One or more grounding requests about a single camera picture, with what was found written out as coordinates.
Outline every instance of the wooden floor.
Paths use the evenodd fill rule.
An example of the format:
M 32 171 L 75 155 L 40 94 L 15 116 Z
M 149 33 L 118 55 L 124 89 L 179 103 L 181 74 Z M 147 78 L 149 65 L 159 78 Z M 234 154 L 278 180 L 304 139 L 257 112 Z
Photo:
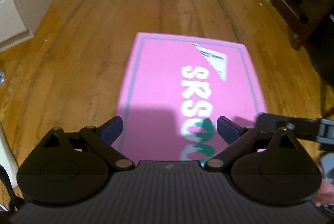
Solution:
M 0 53 L 0 121 L 19 165 L 51 127 L 77 131 L 114 115 L 137 32 L 245 44 L 269 112 L 320 116 L 319 76 L 268 0 L 53 0 L 35 38 Z

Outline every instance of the blue stripe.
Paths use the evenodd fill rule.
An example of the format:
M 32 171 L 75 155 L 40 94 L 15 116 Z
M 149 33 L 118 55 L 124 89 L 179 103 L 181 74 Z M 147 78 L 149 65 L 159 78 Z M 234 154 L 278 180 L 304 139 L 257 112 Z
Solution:
M 129 87 L 129 93 L 128 93 L 128 97 L 127 97 L 127 102 L 126 102 L 126 106 L 125 106 L 125 112 L 124 112 L 124 118 L 123 118 L 123 122 L 124 122 L 124 127 L 123 127 L 123 134 L 121 134 L 121 140 L 120 140 L 120 148 L 119 148 L 119 152 L 122 153 L 123 150 L 123 146 L 124 146 L 124 138 L 125 138 L 125 130 L 126 130 L 126 125 L 127 125 L 127 119 L 129 116 L 129 111 L 130 111 L 130 104 L 131 104 L 131 100 L 132 100 L 132 96 L 133 96 L 133 91 L 134 91 L 134 87 L 136 84 L 136 77 L 137 77 L 137 72 L 138 72 L 138 68 L 139 68 L 139 63 L 140 63 L 140 58 L 142 56 L 143 53 L 143 49 L 144 49 L 144 42 L 146 39 L 154 39 L 154 40 L 163 40 L 163 41 L 176 41 L 176 42 L 187 42 L 187 43 L 195 43 L 195 44 L 206 44 L 206 45 L 213 45 L 213 46 L 219 46 L 219 47 L 228 47 L 228 48 L 233 48 L 233 49 L 237 49 L 239 50 L 240 56 L 241 56 L 241 60 L 243 62 L 243 67 L 244 70 L 246 72 L 246 76 L 247 76 L 247 80 L 248 80 L 248 84 L 249 84 L 249 88 L 252 94 L 252 98 L 253 98 L 253 104 L 254 104 L 254 109 L 255 112 L 258 114 L 258 103 L 256 101 L 256 96 L 255 96 L 255 92 L 253 89 L 253 85 L 252 85 L 252 80 L 250 78 L 247 66 L 246 66 L 246 62 L 245 59 L 243 57 L 243 53 L 242 50 L 238 47 L 235 46 L 229 46 L 229 45 L 224 45 L 224 44 L 217 44 L 217 43 L 204 43 L 201 41 L 192 41 L 192 40 L 185 40 L 185 39 L 168 39 L 168 38 L 155 38 L 155 37 L 148 37 L 148 38 L 142 38 L 140 45 L 139 45 L 139 49 L 137 52 L 137 57 L 136 57 L 136 61 L 135 61 L 135 65 L 134 65 L 134 69 L 132 72 L 132 76 L 131 76 L 131 83 L 130 83 L 130 87 Z

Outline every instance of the white drawer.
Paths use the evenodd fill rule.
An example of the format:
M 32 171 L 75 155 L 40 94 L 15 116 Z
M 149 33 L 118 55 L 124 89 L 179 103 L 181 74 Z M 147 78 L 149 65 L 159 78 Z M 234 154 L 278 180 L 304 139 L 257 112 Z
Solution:
M 26 31 L 14 0 L 0 1 L 0 42 Z

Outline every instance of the torn white label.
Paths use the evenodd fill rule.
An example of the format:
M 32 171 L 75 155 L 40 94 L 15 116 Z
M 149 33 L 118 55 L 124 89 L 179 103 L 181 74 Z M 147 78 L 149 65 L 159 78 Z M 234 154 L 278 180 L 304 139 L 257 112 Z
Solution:
M 196 47 L 196 49 L 199 50 L 199 52 L 205 57 L 205 59 L 210 63 L 210 65 L 216 70 L 221 79 L 223 81 L 226 81 L 228 56 L 223 53 L 202 48 L 198 44 L 193 43 L 193 45 Z

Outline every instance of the pink board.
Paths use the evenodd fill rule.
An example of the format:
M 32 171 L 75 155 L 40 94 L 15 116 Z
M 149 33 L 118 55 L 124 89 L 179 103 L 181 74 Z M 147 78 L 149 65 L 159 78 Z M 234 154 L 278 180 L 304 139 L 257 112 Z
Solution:
M 226 65 L 224 78 L 200 48 L 226 55 L 220 58 Z M 266 107 L 244 45 L 138 33 L 118 103 L 123 133 L 113 147 L 135 163 L 204 162 L 227 147 L 215 130 L 210 133 L 205 118 L 214 127 L 220 116 L 243 127 L 251 126 L 260 112 Z

